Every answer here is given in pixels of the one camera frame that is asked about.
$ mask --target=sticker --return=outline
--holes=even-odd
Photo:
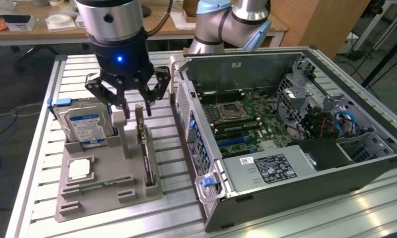
[[[243,126],[244,126],[244,128],[248,128],[248,127],[256,126],[256,125],[257,125],[257,122],[252,122],[252,123],[244,124]]]
[[[245,157],[245,158],[240,158],[240,162],[243,165],[251,164],[253,163],[253,157]]]
[[[104,142],[105,134],[103,126],[99,125],[99,114],[71,117],[71,124],[79,141],[91,145]]]
[[[225,128],[223,131],[231,131],[231,130],[241,130],[243,127],[241,126],[236,126],[236,127],[229,127],[229,128]]]
[[[273,183],[297,177],[284,154],[256,159],[255,164],[265,183]]]
[[[239,67],[241,67],[241,62],[232,63],[231,67],[232,67],[232,68],[239,68]]]

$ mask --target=gray floor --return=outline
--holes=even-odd
[[[359,22],[356,26],[356,33],[360,35],[369,24],[368,19]],[[369,36],[369,40],[375,36],[375,33],[383,29],[385,23],[380,23],[373,34]],[[377,52],[372,53],[373,59],[367,60],[364,63],[360,73],[364,77],[368,76],[373,67],[381,60],[387,51],[393,46],[397,41],[397,30],[393,31],[392,36],[388,38],[385,44]],[[172,50],[181,49],[181,43]],[[91,51],[83,51],[80,44],[59,45],[55,47],[61,54],[75,55],[75,54],[91,54]],[[29,47],[21,47],[21,52],[27,51]],[[152,43],[151,50],[157,50],[159,45]],[[41,102],[44,98],[45,88],[48,84],[48,77],[53,65],[53,56],[49,52],[43,51],[35,55],[27,62],[28,66],[25,73],[16,73],[12,68],[12,62],[17,59],[21,53],[13,53],[9,47],[1,47],[0,49],[0,107],[16,107],[25,105],[28,103]],[[341,61],[347,60],[343,56],[339,56]],[[357,66],[360,60],[351,63]],[[392,63],[397,62],[397,55],[392,60]],[[353,68],[347,63],[339,63],[340,66],[348,73],[353,72]],[[357,75],[353,76],[356,80],[361,81]],[[388,107],[397,114],[397,69],[389,72],[389,74],[383,78],[383,80],[373,87],[381,101],[388,105]],[[29,113],[36,111],[39,108],[29,108],[21,113]],[[12,117],[3,117],[3,120],[12,120]],[[0,153],[7,160],[8,168],[12,174],[12,181],[15,183],[15,189],[17,191],[19,182],[23,175],[24,164],[29,152],[31,141],[33,137],[33,132],[36,128],[37,116],[24,117],[17,119],[19,129],[15,136],[9,141],[0,146]],[[0,123],[0,130],[4,129],[7,125]],[[8,189],[8,179],[5,174],[0,173],[0,198],[5,196]],[[7,201],[0,205],[0,208],[12,209],[15,194]],[[8,226],[11,211],[0,211],[0,238],[4,237],[5,229]]]

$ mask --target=blue cable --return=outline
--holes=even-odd
[[[12,121],[7,121],[7,120],[0,120],[0,123],[11,123],[12,124],[12,132],[11,134],[7,136],[7,138],[4,138],[3,140],[0,140],[0,144],[5,143],[11,137],[15,135],[16,131],[17,131],[17,124]],[[4,172],[7,173],[7,177],[8,177],[8,194],[0,199],[0,205],[7,202],[11,198],[12,198],[12,194],[13,194],[13,182],[12,182],[12,175],[9,173],[8,170],[8,166],[7,166],[7,162],[3,159],[3,157],[0,156],[0,163],[1,163],[1,167]]]
[[[355,127],[353,134],[356,135],[357,134],[359,125],[357,125],[357,123],[355,121],[353,114],[349,111],[337,111],[335,113],[335,115],[333,115],[333,122],[336,123],[336,127],[337,127],[337,129],[339,129],[340,132],[343,132],[343,129],[341,129],[341,126],[339,124],[337,114],[345,114],[345,115],[348,115],[351,117],[352,124],[353,124],[353,127]]]
[[[1,158],[0,156],[0,162],[1,162],[1,165],[3,165],[3,168],[4,168],[4,171],[7,173],[7,177],[8,177],[8,194],[4,198],[0,199],[0,205],[8,201],[11,198],[12,198],[12,194],[13,194],[13,182],[12,182],[12,175],[8,171],[8,167],[7,167],[7,162],[5,160]]]
[[[9,124],[12,124],[12,132],[9,133],[9,135],[8,135],[4,139],[0,140],[0,145],[1,145],[1,144],[5,143],[5,142],[11,139],[11,137],[16,134],[16,131],[17,131],[17,124],[16,124],[15,122],[12,122],[12,121],[8,121],[8,120],[0,120],[0,123],[9,123]]]

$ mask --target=wooden desk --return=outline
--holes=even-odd
[[[145,30],[151,30],[160,22],[161,17],[167,12],[167,6],[163,4],[145,4],[152,9],[152,15],[143,19]],[[33,31],[31,32],[11,32],[8,29],[0,31],[0,46],[7,45],[43,45],[43,44],[65,44],[88,42],[87,32],[84,29],[72,31],[49,33],[45,23],[45,18],[49,12],[57,11],[59,7],[35,7],[31,2],[20,1],[16,5],[17,11],[25,15],[33,15],[39,18]],[[172,11],[181,11],[181,6],[175,5]],[[288,26],[273,16],[271,32],[268,36],[273,37],[271,46],[280,46],[284,33],[288,31]],[[163,29],[151,37],[151,40],[171,40],[171,39],[192,39],[195,37],[193,30],[179,30],[175,27],[172,18],[169,17]]]

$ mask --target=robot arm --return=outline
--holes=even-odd
[[[151,116],[151,104],[163,98],[171,75],[168,67],[156,68],[149,61],[147,38],[165,24],[172,0],[163,21],[151,32],[145,32],[143,27],[140,0],[77,0],[77,7],[100,65],[100,73],[88,76],[87,89],[104,103],[123,108],[127,118],[129,107],[124,91],[137,89]],[[157,84],[149,89],[148,82],[153,75]],[[103,81],[115,87],[116,94],[103,86]]]
[[[255,51],[265,40],[271,0],[200,0],[196,35],[189,54],[224,52],[224,41]]]
[[[157,27],[145,32],[140,0],[77,0],[100,65],[100,73],[88,76],[85,87],[104,103],[121,108],[127,118],[129,107],[124,91],[139,90],[151,116],[151,105],[163,99],[171,81],[168,67],[153,67],[149,61],[147,38],[165,24],[172,2]],[[231,0],[201,0],[191,53],[223,52],[223,41],[245,50],[256,50],[269,30],[269,11],[269,0],[239,0],[233,7]],[[153,75],[157,84],[149,89]],[[103,86],[103,81],[115,87],[116,94]]]

